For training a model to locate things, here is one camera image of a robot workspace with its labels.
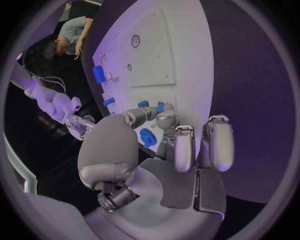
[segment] person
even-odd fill
[[[80,56],[93,20],[93,18],[81,16],[66,21],[62,25],[58,37],[46,46],[44,56],[49,60],[61,57],[65,53]]]

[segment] blue plastic part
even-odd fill
[[[163,102],[159,102],[157,104],[157,114],[160,114],[164,111],[164,103]]]
[[[137,106],[139,107],[139,108],[143,108],[143,107],[149,107],[149,102],[148,101],[141,101],[141,102],[139,102],[138,104],[137,104]]]
[[[144,147],[146,149],[154,146],[158,142],[155,135],[147,128],[143,128],[142,130],[140,130],[139,134],[141,140],[145,143]]]
[[[111,97],[108,100],[103,101],[103,106],[106,107],[108,104],[112,104],[115,102],[115,99],[113,97]]]
[[[103,68],[101,66],[94,66],[92,68],[92,71],[94,73],[94,76],[96,78],[97,84],[103,83],[106,81]]]

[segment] cable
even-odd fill
[[[42,81],[45,81],[45,82],[49,82],[49,83],[56,83],[56,84],[59,84],[62,88],[63,88],[63,91],[64,91],[64,94],[67,94],[67,91],[66,91],[66,85],[65,85],[65,82],[57,77],[57,76],[38,76],[37,74],[29,71],[26,67],[25,67],[25,56],[28,52],[28,49],[26,49],[26,51],[24,52],[23,54],[23,58],[22,58],[22,67],[31,75],[35,76],[37,79],[40,79]],[[50,79],[50,78],[53,78],[53,79],[59,79],[62,83],[58,82],[58,81],[52,81],[52,80],[47,80],[47,79]]]

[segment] gray shirt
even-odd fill
[[[75,55],[76,54],[76,43],[83,32],[84,26],[86,23],[86,17],[81,16],[77,18],[73,18],[67,22],[65,22],[59,32],[59,37],[63,37],[66,40],[69,41],[70,47],[65,52],[69,55]]]

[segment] dark background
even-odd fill
[[[8,14],[1,15],[1,50],[9,50],[9,45],[4,47],[4,43],[8,37],[12,34],[14,29],[19,23],[22,16],[25,14],[25,10],[28,10],[33,4],[41,4],[46,2],[45,0],[27,0],[27,1],[5,1],[2,9],[5,9]],[[295,60],[299,63],[300,52],[300,19],[299,11],[296,8],[296,0],[252,0],[254,4],[258,5],[270,19],[275,23],[276,27],[281,31],[285,37],[290,49],[293,50]],[[2,209],[2,219],[5,222],[3,229],[7,227],[7,234],[10,238],[22,237],[25,239],[33,239],[28,230],[20,223],[18,216],[14,214],[14,210],[7,203],[4,194],[0,196],[0,203]],[[297,191],[293,202],[281,217],[277,225],[274,226],[271,232],[269,232],[263,239],[276,239],[278,236],[296,236],[298,233],[295,223],[297,216],[300,213],[300,194]]]

